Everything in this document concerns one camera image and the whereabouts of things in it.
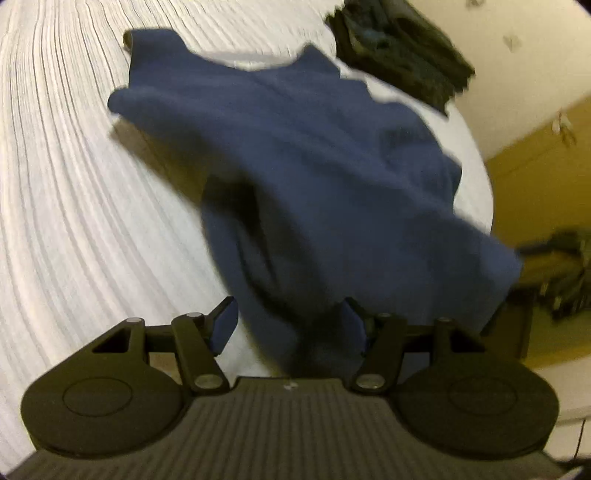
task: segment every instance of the bed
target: bed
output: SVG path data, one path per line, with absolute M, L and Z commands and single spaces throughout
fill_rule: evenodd
M 32 380 L 126 317 L 165 323 L 208 312 L 228 294 L 202 233 L 205 172 L 106 108 L 127 81 L 124 31 L 173 28 L 204 56 L 256 68 L 288 61 L 307 42 L 334 57 L 323 24 L 334 7 L 334 0 L 0 2 L 0 471 L 33 450 L 19 415 Z M 462 164 L 456 213 L 490 231 L 491 186 L 458 110 L 450 105 L 446 119 L 335 62 L 344 77 L 364 80 L 376 101 L 404 102 L 424 118 Z M 275 373 L 241 324 L 220 364 L 229 378 Z

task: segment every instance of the mattress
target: mattress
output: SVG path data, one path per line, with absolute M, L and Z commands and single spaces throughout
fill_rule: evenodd
M 148 325 L 208 312 L 226 295 L 199 217 L 206 173 L 109 113 L 130 28 L 175 29 L 204 56 L 256 68 L 314 43 L 334 0 L 0 2 L 0 471 L 33 449 L 21 424 L 32 380 L 129 316 Z M 484 231 L 491 186 L 461 114 L 449 119 L 361 72 L 376 101 L 415 109 L 463 167 L 456 213 Z M 242 324 L 228 377 L 271 375 Z

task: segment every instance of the dark green cloth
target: dark green cloth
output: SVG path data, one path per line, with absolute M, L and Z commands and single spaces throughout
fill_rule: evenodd
M 329 15 L 337 56 L 445 113 L 474 68 L 405 0 L 347 0 Z
M 591 13 L 591 0 L 579 0 L 579 3 L 586 8 L 587 12 Z

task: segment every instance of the floor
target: floor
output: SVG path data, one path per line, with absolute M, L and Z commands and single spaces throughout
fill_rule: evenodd
M 591 417 L 557 424 L 544 450 L 556 460 L 591 457 Z

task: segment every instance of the white textured bedspread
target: white textured bedspread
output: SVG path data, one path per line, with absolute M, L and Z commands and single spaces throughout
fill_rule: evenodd
M 0 471 L 32 451 L 27 385 L 128 316 L 169 322 L 226 295 L 203 239 L 203 173 L 106 108 L 127 81 L 129 28 L 168 27 L 194 51 L 334 56 L 335 0 L 4 0 L 0 2 Z M 360 76 L 343 67 L 348 76 Z M 456 211 L 490 229 L 492 196 L 462 117 L 444 119 L 375 79 L 380 101 L 419 111 L 463 166 Z M 229 377 L 266 375 L 240 327 Z

